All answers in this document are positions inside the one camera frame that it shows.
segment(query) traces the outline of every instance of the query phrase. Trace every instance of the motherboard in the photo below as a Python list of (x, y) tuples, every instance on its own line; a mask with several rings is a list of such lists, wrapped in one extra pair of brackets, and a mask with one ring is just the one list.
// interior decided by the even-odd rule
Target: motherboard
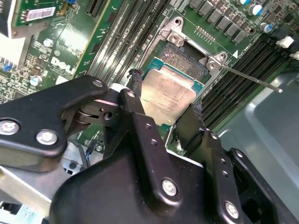
[[(85, 74), (123, 85), (132, 68), (141, 68), (147, 79), (149, 68), (169, 75), (152, 68), (159, 60), (187, 77), (184, 82), (200, 85), (199, 91), (186, 90), (192, 96), (187, 103), (201, 104), (203, 121), (215, 129), (263, 87), (216, 68), (210, 59), (273, 80), (299, 59), (298, 5), (297, 0), (12, 0), (8, 7), (0, 0), (5, 22), (0, 103)], [(171, 124), (158, 124), (162, 138)], [(97, 147), (102, 135), (100, 126), (91, 126), (76, 138)], [(184, 153), (178, 143), (169, 149)]]

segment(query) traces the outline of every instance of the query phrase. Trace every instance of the screw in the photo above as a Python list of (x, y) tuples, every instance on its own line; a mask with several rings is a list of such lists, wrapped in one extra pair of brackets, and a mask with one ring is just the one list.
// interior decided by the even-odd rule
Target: screw
[(103, 87), (103, 83), (100, 80), (94, 80), (93, 84), (97, 87)]
[(96, 150), (97, 152), (100, 152), (100, 151), (103, 150), (103, 147), (102, 147), (102, 146), (97, 146), (97, 147), (95, 148), (95, 150)]
[(221, 54), (221, 55), (220, 55), (220, 59), (221, 59), (221, 60), (223, 60), (223, 59), (225, 59), (225, 58), (226, 58), (225, 54)]
[(54, 145), (58, 137), (52, 130), (43, 130), (37, 133), (36, 140), (41, 143), (42, 145)]
[(170, 41), (172, 43), (177, 43), (178, 42), (178, 35), (177, 34), (173, 34), (173, 35), (170, 36), (169, 39), (170, 39)]
[(164, 179), (162, 181), (162, 187), (165, 193), (169, 196), (175, 196), (177, 194), (177, 187), (171, 180)]
[(237, 155), (238, 155), (239, 157), (243, 158), (243, 155), (242, 155), (239, 151), (237, 151)]
[(209, 68), (210, 68), (210, 70), (214, 70), (215, 69), (215, 64), (214, 63), (210, 63), (209, 64)]
[(128, 91), (127, 94), (130, 96), (130, 97), (135, 97), (135, 94), (131, 91)]
[(217, 135), (214, 133), (211, 133), (211, 136), (213, 137), (213, 139), (218, 139)]
[(12, 120), (0, 121), (0, 134), (12, 135), (16, 134), (20, 129), (20, 126)]
[(231, 202), (225, 202), (225, 208), (232, 218), (237, 219), (239, 217), (237, 208)]

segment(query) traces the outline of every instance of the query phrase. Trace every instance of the blue connector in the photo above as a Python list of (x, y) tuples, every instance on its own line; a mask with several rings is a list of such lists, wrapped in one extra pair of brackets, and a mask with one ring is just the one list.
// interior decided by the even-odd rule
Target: blue connector
[(7, 64), (4, 66), (3, 71), (10, 71), (12, 69), (12, 65), (11, 64)]
[(67, 0), (67, 2), (72, 5), (72, 4), (76, 3), (76, 0)]

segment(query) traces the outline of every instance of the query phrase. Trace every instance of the capacitor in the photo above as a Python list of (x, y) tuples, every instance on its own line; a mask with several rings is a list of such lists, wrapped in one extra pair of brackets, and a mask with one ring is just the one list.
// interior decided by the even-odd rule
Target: capacitor
[(260, 29), (261, 31), (263, 31), (264, 33), (270, 33), (273, 30), (273, 26), (271, 24), (265, 23), (263, 22), (260, 25)]
[(30, 84), (32, 86), (38, 86), (42, 82), (43, 78), (41, 76), (33, 76), (30, 79)]
[(250, 0), (236, 0), (236, 3), (238, 5), (247, 5), (248, 3), (250, 3)]
[(262, 5), (252, 4), (248, 8), (249, 15), (260, 15), (263, 12)]
[(51, 39), (45, 39), (44, 41), (43, 41), (43, 44), (44, 44), (44, 46), (45, 47), (47, 47), (47, 48), (50, 48), (50, 47), (52, 47), (53, 46), (53, 41), (51, 40)]
[(12, 65), (11, 64), (7, 64), (3, 67), (3, 71), (10, 71), (12, 69)]

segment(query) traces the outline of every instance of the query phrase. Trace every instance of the gray metal panel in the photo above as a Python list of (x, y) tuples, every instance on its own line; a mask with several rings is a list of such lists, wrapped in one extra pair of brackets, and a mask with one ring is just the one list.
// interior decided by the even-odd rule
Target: gray metal panel
[(299, 83), (282, 74), (219, 132), (222, 145), (242, 150), (299, 220)]

